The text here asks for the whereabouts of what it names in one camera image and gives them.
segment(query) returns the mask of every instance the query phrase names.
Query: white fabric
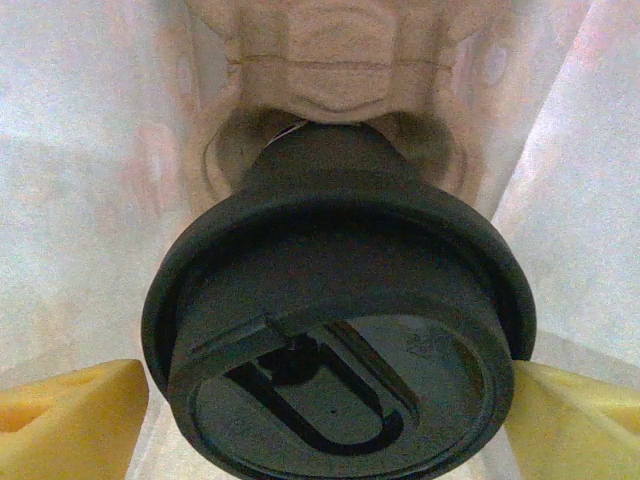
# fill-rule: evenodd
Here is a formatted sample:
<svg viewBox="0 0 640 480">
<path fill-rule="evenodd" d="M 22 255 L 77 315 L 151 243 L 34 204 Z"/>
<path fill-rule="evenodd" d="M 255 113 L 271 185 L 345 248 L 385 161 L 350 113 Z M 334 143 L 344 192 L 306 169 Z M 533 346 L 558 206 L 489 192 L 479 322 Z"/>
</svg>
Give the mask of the white fabric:
<svg viewBox="0 0 640 480">
<path fill-rule="evenodd" d="M 639 25 L 636 0 L 505 1 L 461 44 L 453 85 L 485 127 L 478 208 L 535 293 L 535 358 L 638 388 Z M 189 218 L 182 145 L 224 83 L 222 42 L 176 0 L 8 1 L 0 39 L 0 387 L 142 358 L 146 290 Z M 506 445 L 448 478 L 517 478 Z M 231 477 L 152 385 L 128 478 Z"/>
</svg>

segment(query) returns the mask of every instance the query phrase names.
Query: black plastic lid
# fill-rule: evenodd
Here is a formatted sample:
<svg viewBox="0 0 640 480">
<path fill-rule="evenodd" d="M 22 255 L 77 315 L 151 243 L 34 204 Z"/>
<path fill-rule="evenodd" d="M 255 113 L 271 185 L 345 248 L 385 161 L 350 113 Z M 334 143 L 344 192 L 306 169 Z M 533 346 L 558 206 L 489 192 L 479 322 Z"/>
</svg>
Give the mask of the black plastic lid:
<svg viewBox="0 0 640 480">
<path fill-rule="evenodd" d="M 433 478 L 502 424 L 530 289 L 496 230 L 402 160 L 368 127 L 301 128 L 167 254 L 145 357 L 221 468 Z"/>
</svg>

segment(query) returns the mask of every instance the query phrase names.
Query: wrinkled fabric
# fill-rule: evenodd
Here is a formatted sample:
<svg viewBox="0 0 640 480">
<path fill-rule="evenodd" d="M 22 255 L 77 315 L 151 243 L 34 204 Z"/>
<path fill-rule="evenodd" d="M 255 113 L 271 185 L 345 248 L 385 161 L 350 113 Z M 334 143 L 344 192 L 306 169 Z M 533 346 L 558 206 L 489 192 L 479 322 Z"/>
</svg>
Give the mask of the wrinkled fabric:
<svg viewBox="0 0 640 480">
<path fill-rule="evenodd" d="M 532 285 L 534 360 L 640 388 L 640 3 L 512 0 L 458 48 L 482 126 L 476 207 Z M 190 221 L 181 152 L 226 78 L 169 0 L 0 5 L 0 388 L 142 358 L 139 319 Z M 153 385 L 129 479 L 233 478 Z M 518 478 L 503 433 L 443 478 Z"/>
</svg>

